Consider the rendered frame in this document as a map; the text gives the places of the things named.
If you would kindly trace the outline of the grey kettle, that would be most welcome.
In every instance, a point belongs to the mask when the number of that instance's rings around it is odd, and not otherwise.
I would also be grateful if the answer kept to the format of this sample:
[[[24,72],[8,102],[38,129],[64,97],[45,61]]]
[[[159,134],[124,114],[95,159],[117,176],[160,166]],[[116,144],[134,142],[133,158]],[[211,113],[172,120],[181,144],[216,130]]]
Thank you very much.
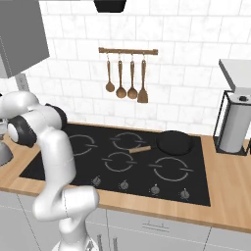
[[[7,121],[0,119],[0,167],[6,165],[13,159],[13,153],[4,142],[4,135],[7,132]]]

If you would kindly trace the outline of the wooden ladle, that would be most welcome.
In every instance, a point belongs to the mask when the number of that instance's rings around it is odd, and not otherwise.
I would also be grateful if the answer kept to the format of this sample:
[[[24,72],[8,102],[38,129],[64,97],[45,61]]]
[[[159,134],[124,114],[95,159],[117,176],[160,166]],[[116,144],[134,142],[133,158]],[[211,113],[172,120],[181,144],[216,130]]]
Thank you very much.
[[[125,98],[126,97],[126,90],[123,88],[122,84],[122,75],[123,75],[123,62],[122,60],[118,61],[118,68],[119,68],[119,87],[116,91],[116,95],[119,98]]]
[[[127,96],[130,99],[136,99],[137,98],[137,91],[134,88],[134,61],[130,61],[130,89],[127,92]]]

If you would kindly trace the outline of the wooden spatula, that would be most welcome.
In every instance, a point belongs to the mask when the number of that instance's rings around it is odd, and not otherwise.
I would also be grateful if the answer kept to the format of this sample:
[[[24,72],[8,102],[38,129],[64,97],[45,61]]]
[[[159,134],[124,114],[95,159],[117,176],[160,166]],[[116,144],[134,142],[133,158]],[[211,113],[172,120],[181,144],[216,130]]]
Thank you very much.
[[[137,96],[137,102],[138,103],[147,103],[148,102],[148,94],[145,89],[145,73],[146,73],[146,61],[142,60],[141,62],[141,89],[139,90],[138,96]]]

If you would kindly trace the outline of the small wooden spoon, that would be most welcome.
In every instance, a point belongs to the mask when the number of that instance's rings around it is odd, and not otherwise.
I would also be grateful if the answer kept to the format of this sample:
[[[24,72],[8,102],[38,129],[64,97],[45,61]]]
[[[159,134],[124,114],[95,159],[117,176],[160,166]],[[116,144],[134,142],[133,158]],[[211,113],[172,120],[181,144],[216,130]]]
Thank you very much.
[[[110,61],[107,61],[107,70],[108,70],[108,83],[106,84],[106,89],[109,92],[113,92],[115,90],[115,86],[111,82],[111,63]]]

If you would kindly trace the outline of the black hob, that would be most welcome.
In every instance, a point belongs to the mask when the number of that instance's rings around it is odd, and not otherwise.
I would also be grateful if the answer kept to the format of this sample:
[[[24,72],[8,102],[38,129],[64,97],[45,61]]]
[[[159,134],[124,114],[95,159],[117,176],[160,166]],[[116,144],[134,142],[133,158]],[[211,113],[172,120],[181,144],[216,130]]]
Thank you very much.
[[[130,154],[131,148],[151,145],[156,133],[95,125],[69,124],[65,128],[74,151],[76,177],[73,185],[156,197],[171,201],[210,206],[201,138],[194,136],[193,148],[183,156],[170,156],[158,149]],[[92,184],[99,176],[101,183]],[[120,189],[126,180],[128,189]],[[157,184],[160,193],[150,189]],[[181,199],[186,189],[188,199]]]

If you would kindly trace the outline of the grey paper towel roll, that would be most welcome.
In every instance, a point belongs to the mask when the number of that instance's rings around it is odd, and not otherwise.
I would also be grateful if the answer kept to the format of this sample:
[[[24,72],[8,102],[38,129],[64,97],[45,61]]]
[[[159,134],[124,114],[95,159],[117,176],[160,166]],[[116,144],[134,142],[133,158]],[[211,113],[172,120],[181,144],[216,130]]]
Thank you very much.
[[[239,153],[251,124],[251,97],[230,94],[218,138],[219,148],[227,153]]]

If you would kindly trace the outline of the grey drawer front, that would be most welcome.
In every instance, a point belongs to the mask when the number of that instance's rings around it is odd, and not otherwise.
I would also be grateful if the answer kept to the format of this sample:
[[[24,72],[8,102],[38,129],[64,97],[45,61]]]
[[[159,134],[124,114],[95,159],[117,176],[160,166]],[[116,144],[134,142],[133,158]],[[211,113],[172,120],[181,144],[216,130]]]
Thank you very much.
[[[213,227],[204,251],[251,251],[251,233]]]
[[[35,198],[11,192],[0,191],[0,206],[17,210],[32,211]]]
[[[109,226],[158,234],[196,243],[205,243],[210,230],[208,226],[199,226],[113,210],[107,211],[107,217]],[[170,228],[170,231],[166,232],[142,227],[143,223],[148,222],[155,225],[164,224],[164,226]]]

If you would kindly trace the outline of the grey cupboard door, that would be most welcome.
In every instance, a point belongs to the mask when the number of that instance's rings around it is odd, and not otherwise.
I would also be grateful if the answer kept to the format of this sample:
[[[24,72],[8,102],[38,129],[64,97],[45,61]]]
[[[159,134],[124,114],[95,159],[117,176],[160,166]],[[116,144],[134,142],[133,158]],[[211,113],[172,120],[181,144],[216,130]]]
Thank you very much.
[[[87,222],[86,227],[90,237],[97,244],[99,251],[110,251],[108,230],[105,226]]]
[[[114,226],[109,227],[109,236],[112,251],[115,237],[119,251],[204,251],[201,243]]]

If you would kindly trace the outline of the black range hood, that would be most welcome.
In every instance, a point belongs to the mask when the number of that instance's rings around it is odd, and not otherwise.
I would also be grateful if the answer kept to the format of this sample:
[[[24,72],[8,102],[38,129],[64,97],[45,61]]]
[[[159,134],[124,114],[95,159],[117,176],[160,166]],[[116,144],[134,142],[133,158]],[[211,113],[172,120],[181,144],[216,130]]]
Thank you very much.
[[[126,0],[94,0],[98,13],[121,13],[126,5]]]

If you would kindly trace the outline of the wooden utensil rail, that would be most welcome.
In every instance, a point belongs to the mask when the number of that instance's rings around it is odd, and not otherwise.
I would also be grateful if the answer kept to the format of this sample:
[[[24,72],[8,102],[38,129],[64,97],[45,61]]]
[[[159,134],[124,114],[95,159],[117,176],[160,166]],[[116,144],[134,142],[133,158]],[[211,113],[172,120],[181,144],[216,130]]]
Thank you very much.
[[[158,55],[158,49],[143,50],[143,49],[116,49],[116,48],[98,48],[99,53],[105,54],[137,54],[137,55]]]

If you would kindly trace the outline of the white wall socket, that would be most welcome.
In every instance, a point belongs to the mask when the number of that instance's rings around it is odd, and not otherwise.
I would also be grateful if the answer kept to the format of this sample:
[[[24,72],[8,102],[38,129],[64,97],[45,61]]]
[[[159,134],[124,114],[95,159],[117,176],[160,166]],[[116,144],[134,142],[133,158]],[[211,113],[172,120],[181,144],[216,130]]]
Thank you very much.
[[[18,74],[15,76],[19,91],[29,91],[28,83],[25,74]]]

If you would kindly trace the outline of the pale grey wall cupboard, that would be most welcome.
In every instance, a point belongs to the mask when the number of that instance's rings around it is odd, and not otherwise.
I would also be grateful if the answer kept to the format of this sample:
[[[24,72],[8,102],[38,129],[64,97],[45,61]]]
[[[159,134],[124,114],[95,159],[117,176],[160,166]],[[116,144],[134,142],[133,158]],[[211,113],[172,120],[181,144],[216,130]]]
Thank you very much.
[[[251,60],[220,59],[219,66],[235,94],[251,95]]]

